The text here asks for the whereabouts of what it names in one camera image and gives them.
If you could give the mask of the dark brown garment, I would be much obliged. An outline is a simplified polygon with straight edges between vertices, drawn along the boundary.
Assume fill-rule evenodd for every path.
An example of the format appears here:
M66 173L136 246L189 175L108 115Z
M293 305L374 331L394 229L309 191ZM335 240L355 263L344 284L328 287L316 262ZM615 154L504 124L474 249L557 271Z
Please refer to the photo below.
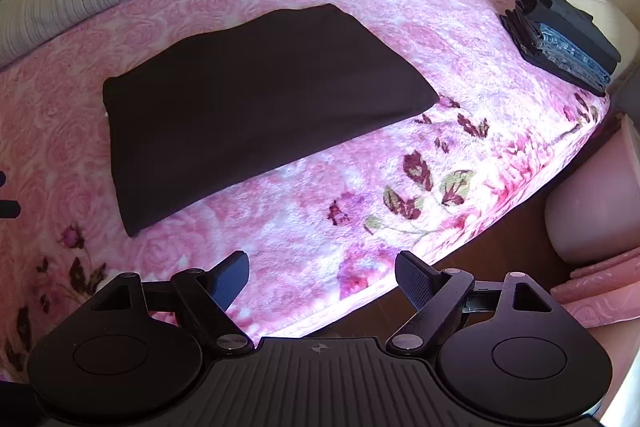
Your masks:
M415 67L332 4L184 38L105 80L102 94L129 235L438 99Z

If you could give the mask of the stack of folded clothes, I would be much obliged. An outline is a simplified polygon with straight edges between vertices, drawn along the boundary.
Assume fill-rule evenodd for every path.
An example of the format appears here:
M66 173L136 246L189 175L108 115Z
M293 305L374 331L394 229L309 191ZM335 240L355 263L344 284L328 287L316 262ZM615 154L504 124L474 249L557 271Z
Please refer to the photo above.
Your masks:
M499 20L527 63L606 95L622 56L590 14L566 0L515 0Z

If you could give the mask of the pink rose blanket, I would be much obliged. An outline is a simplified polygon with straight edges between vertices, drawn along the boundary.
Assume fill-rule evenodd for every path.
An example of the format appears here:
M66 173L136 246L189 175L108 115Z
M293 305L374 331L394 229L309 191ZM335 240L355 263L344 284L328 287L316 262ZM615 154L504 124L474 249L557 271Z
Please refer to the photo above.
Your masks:
M227 188L136 237L120 220L104 80L182 38L331 3L438 93L427 112ZM250 337L303 336L394 285L398 251L436 262L578 153L608 100L526 63L499 14L513 0L128 0L3 69L1 376L124 271L166 280L241 249L231 315Z

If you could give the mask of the pink plastic stool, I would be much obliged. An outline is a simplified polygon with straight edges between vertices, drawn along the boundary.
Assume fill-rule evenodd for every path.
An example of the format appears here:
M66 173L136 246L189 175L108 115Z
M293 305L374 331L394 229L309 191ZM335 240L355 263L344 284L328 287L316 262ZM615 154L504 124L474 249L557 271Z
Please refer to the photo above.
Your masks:
M639 246L637 167L616 134L549 195L547 233L565 262L585 265Z

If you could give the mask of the pink patterned box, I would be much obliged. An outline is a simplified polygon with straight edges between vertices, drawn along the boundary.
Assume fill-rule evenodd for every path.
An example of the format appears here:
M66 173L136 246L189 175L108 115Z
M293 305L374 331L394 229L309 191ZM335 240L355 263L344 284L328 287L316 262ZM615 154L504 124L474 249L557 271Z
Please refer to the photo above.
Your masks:
M639 248L570 273L550 295L585 329L638 319Z

